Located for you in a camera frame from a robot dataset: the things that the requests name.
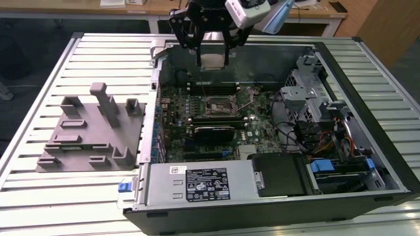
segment desk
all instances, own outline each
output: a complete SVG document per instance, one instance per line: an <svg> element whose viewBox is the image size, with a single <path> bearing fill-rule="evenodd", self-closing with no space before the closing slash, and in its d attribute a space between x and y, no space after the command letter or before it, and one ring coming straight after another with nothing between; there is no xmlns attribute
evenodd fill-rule
<svg viewBox="0 0 420 236"><path fill-rule="evenodd" d="M143 5L101 9L99 0L1 0L0 18L146 20L150 33L158 33L157 21L167 19L170 9L185 6L186 0L146 0ZM337 13L321 0L317 6L291 9L286 23L326 24L322 36L333 36L346 13Z"/></svg>

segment table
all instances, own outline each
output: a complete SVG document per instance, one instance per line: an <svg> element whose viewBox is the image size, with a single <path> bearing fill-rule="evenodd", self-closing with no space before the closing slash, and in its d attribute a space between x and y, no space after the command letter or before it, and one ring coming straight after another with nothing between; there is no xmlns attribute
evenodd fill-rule
<svg viewBox="0 0 420 236"><path fill-rule="evenodd" d="M0 18L146 20L150 33L158 33L157 21L167 19L170 9L187 0L146 0L143 5L101 9L99 0L1 0ZM333 36L346 13L337 13L327 0L318 6L291 9L286 23L326 24L322 36Z"/></svg>
<svg viewBox="0 0 420 236"><path fill-rule="evenodd" d="M150 84L150 45L155 39L173 40L174 37L167 34L85 33L74 34L70 39L0 159L1 236L143 235L125 220L115 204L117 185L123 178L138 174L137 169L121 172L35 173L34 168L61 115L57 105L62 96L78 95L82 102L89 102L91 98L86 95L90 83L105 82L106 93L113 95L115 102L123 102L126 98L147 102L153 97L149 97L145 88ZM325 43L420 177L420 107L363 43L350 38L257 35L251 35L249 40ZM339 99L337 87L333 84L330 87ZM346 221L207 232L191 236L271 236L293 233L311 236L415 235L420 233L418 219L420 203L410 201L378 208Z"/></svg>

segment white paper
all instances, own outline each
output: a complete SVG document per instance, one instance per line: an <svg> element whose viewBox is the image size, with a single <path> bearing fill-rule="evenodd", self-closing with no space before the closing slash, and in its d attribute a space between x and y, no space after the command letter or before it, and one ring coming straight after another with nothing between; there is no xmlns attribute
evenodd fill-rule
<svg viewBox="0 0 420 236"><path fill-rule="evenodd" d="M123 8L125 0L99 0L99 8Z"/></svg>
<svg viewBox="0 0 420 236"><path fill-rule="evenodd" d="M299 8L302 8L303 6L313 6L317 4L315 0L305 0L305 1L295 1L294 2L294 6L293 9L297 8L295 6L298 6Z"/></svg>

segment open computer tower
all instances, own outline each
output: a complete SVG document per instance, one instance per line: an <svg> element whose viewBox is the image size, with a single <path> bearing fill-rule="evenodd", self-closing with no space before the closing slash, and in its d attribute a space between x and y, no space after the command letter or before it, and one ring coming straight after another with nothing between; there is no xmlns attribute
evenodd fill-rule
<svg viewBox="0 0 420 236"><path fill-rule="evenodd" d="M123 209L145 234L346 220L417 196L418 180L321 42L250 42L223 69L218 52L219 42L203 43L197 67L165 41L154 60L149 149Z"/></svg>

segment table leg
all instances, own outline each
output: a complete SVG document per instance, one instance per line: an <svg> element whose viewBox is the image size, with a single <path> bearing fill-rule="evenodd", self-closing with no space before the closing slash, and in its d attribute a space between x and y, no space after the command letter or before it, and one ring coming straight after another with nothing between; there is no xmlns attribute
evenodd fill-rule
<svg viewBox="0 0 420 236"><path fill-rule="evenodd" d="M333 37L335 34L335 30L338 29L341 23L341 19L330 19L329 24L326 25L323 32L322 32L322 37Z"/></svg>
<svg viewBox="0 0 420 236"><path fill-rule="evenodd" d="M150 33L158 34L158 16L147 16Z"/></svg>

